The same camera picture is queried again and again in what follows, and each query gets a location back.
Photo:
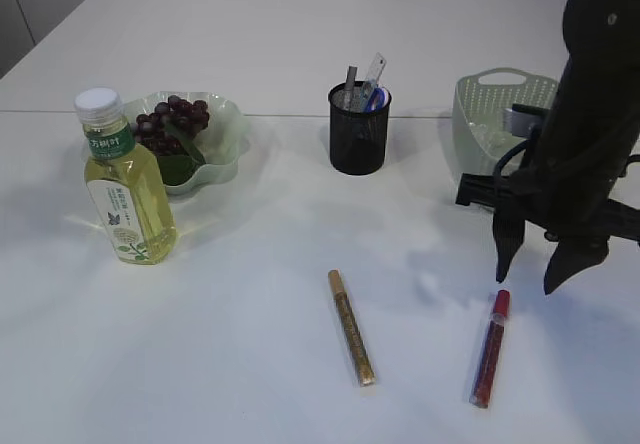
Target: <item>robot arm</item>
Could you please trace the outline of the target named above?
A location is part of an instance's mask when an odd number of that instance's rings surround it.
[[[520,149],[509,177],[463,175],[457,203],[495,208],[502,282],[524,242],[526,220],[558,242],[545,275],[549,294],[599,265],[611,236],[640,243],[640,211],[609,199],[640,135],[640,0],[569,0],[563,34],[570,54],[545,119]]]

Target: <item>green leaf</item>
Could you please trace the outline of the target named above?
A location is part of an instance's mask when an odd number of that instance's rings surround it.
[[[182,146],[182,148],[185,151],[187,151],[189,156],[191,156],[199,165],[206,164],[204,156],[198,150],[196,145],[191,141],[191,139],[189,139],[189,136],[187,136],[184,132],[182,132],[180,129],[178,129],[176,126],[174,126],[170,122],[167,122],[164,125],[164,130],[170,136],[173,136],[176,139],[178,139],[178,141],[180,141],[180,145]]]
[[[179,155],[158,156],[158,167],[162,182],[168,186],[179,186],[187,182],[199,166],[191,157]]]

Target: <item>bottle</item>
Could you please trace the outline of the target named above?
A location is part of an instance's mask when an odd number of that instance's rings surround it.
[[[155,156],[137,144],[113,89],[89,89],[75,109],[92,156],[84,178],[118,258],[133,264],[162,261],[176,228]]]

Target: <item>gold marker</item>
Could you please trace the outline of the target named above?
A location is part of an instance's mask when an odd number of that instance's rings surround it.
[[[340,316],[340,321],[342,322],[344,335],[347,338],[349,351],[351,351],[358,381],[363,387],[375,384],[376,376],[373,373],[371,363],[367,357],[367,351],[364,349],[364,343],[362,342],[360,331],[358,331],[356,318],[351,310],[349,297],[347,296],[347,291],[344,288],[338,271],[329,272],[329,285],[333,293],[333,300],[336,303],[336,309],[338,309],[338,316]]]

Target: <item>bottle label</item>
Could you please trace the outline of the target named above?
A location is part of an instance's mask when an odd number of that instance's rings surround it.
[[[89,181],[87,187],[118,257],[129,261],[149,259],[129,189],[104,179]]]
[[[124,126],[115,134],[109,136],[97,132],[88,132],[89,149],[96,159],[116,159],[133,150],[136,141],[129,125]]]

